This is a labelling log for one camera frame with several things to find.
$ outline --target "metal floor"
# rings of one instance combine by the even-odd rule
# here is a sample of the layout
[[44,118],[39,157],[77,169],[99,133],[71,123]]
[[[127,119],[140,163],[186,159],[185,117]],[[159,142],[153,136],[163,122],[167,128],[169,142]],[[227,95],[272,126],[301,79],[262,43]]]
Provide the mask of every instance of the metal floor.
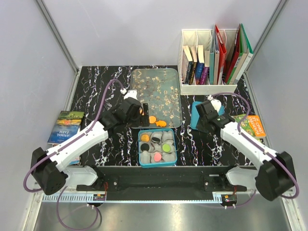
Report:
[[[239,195],[239,204],[248,195]],[[89,226],[95,212],[82,208],[66,217],[80,203],[61,203],[60,216],[75,229]],[[35,231],[66,231],[57,220],[55,203],[42,203]],[[256,195],[247,206],[213,209],[194,204],[104,204],[99,207],[102,222],[97,231],[289,231],[291,230],[280,198],[269,202]]]

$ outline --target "black marble table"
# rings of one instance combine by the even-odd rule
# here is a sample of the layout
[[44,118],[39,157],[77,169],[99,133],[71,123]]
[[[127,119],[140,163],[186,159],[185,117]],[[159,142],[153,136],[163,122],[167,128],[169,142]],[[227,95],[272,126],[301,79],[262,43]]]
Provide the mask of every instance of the black marble table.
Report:
[[[138,68],[174,68],[177,66],[84,66],[81,69],[75,95],[71,105],[72,111],[84,111],[88,119],[93,120],[97,114],[103,91],[112,78],[120,80],[126,89],[130,87],[133,70]],[[108,91],[105,110],[121,102],[122,96],[117,83]],[[235,93],[248,100],[248,89],[243,77]],[[247,107],[241,99],[234,96],[218,96],[230,115],[246,113]],[[239,153],[231,144],[217,136],[201,133],[190,128],[191,105],[194,101],[204,101],[205,96],[181,95],[183,122],[174,128],[178,161],[177,166],[229,166],[251,165],[251,162]],[[84,120],[82,128],[90,123]],[[139,166],[138,161],[139,129],[125,128],[121,133],[90,148],[81,156],[81,165],[97,166]]]

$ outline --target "cable connector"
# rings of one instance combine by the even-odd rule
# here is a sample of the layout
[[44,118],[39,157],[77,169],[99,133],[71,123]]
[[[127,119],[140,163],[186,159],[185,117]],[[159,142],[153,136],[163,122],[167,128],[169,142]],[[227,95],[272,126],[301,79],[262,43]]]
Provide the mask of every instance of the cable connector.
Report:
[[125,88],[121,89],[120,92],[122,93],[122,95],[125,95],[127,90]]
[[214,98],[213,98],[213,96],[212,95],[209,95],[208,97],[207,97],[207,100],[213,100]]

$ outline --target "book cover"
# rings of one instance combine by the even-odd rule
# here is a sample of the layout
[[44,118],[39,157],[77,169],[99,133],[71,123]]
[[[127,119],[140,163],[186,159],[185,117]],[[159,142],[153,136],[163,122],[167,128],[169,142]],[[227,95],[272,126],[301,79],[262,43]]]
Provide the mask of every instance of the book cover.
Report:
[[183,46],[183,58],[182,58],[182,82],[188,84],[189,75],[192,69],[192,55],[189,51],[188,46]]
[[204,85],[210,69],[210,51],[204,51],[204,67],[200,77],[199,85]]
[[204,67],[204,52],[203,52],[203,45],[198,45],[198,63],[196,66],[196,71],[195,71],[195,79],[196,79],[196,85],[199,84],[199,80],[203,71]]
[[60,144],[78,133],[84,112],[61,111],[48,143]]
[[80,156],[72,160],[68,165],[77,165],[80,162]]
[[196,66],[197,66],[197,50],[195,47],[189,47],[191,54],[192,54],[192,70],[189,76],[189,85],[191,85],[193,83],[193,78],[194,78],[194,74],[195,74],[195,70],[196,70]]
[[[240,122],[241,119],[243,119],[243,115],[234,115],[232,116],[237,123]],[[262,139],[266,137],[265,131],[263,129],[261,120],[259,116],[256,115],[250,115],[248,116],[242,123],[241,128],[244,129],[247,133],[249,133],[251,136],[257,139]]]

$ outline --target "red binder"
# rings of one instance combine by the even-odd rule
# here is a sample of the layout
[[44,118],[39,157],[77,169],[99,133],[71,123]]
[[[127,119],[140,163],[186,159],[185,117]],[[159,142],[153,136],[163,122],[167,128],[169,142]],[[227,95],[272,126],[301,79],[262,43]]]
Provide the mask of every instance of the red binder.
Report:
[[238,32],[237,32],[237,36],[236,36],[236,42],[235,42],[235,51],[234,51],[234,54],[232,56],[232,59],[231,59],[231,63],[230,63],[230,67],[228,69],[228,72],[227,72],[227,75],[226,75],[226,79],[225,79],[225,83],[228,82],[229,80],[229,77],[231,75],[231,72],[236,64],[236,61],[239,57],[239,54],[240,54],[240,34],[241,34],[241,28],[239,28]]
[[223,67],[225,65],[225,56],[226,56],[227,50],[226,50],[225,44],[223,44],[220,32],[216,25],[215,25],[215,29],[216,29],[216,34],[217,34],[218,44],[219,44],[219,64],[218,64],[218,77],[217,77],[216,84],[219,84],[222,78],[222,72],[223,72]]

